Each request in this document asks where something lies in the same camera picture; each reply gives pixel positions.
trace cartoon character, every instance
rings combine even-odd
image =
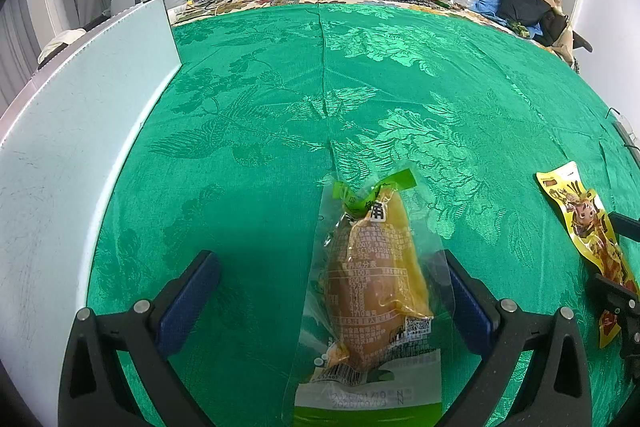
[[[618,318],[611,312],[605,311],[602,314],[602,329],[604,330],[605,335],[608,335],[613,326],[618,322]]]
[[[551,190],[550,194],[561,200],[567,211],[572,213],[572,229],[593,253],[593,256],[600,259],[604,267],[604,277],[622,285],[624,279],[622,252],[606,237],[605,228],[598,216],[598,208],[594,201],[595,192],[588,190],[577,194],[561,188],[560,190]]]

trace white board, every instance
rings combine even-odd
[[[55,427],[66,341],[106,206],[180,58],[164,3],[152,0],[48,66],[0,142],[0,360]]]

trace green floral patterned fabric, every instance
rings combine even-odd
[[[582,261],[534,174],[575,160],[608,210],[635,215],[640,172],[569,67],[489,27],[375,3],[251,10],[174,35],[184,65],[117,181],[88,305],[124,310],[215,251],[222,284],[171,363],[217,425],[277,426],[292,407],[283,396],[322,180],[337,170],[358,185],[406,159],[428,181],[430,227],[473,277],[528,311],[576,311],[594,425],[607,423],[629,390],[620,342],[597,349]],[[640,274],[638,245],[622,248]],[[442,357],[447,407],[478,357],[457,335]]]

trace vacuum sealed food package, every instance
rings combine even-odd
[[[358,192],[325,184],[286,393],[295,397],[293,415],[283,407],[287,424],[388,425],[416,415],[429,426],[442,415],[432,332],[436,310],[446,312],[442,291],[436,298],[429,288],[431,277],[440,289],[450,281],[442,284],[446,259],[427,227],[424,189],[411,168]]]
[[[606,210],[595,190],[585,190],[575,162],[551,172],[538,172],[538,182],[560,207],[566,231],[580,255],[607,279],[638,293],[638,284],[620,250]],[[600,347],[620,332],[618,318],[609,311],[598,320]]]

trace screw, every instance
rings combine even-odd
[[[82,308],[78,310],[76,319],[78,319],[79,321],[85,321],[89,318],[89,315],[91,315],[91,310],[89,308]]]
[[[142,299],[133,305],[133,311],[136,313],[146,313],[149,308],[151,308],[151,303],[146,299]]]
[[[568,306],[562,306],[562,308],[560,308],[560,314],[562,315],[562,317],[566,318],[568,321],[574,318],[574,311]]]
[[[515,301],[511,300],[511,299],[502,299],[500,301],[500,307],[509,313],[513,313],[514,311],[516,311],[518,309],[518,305],[516,304]]]

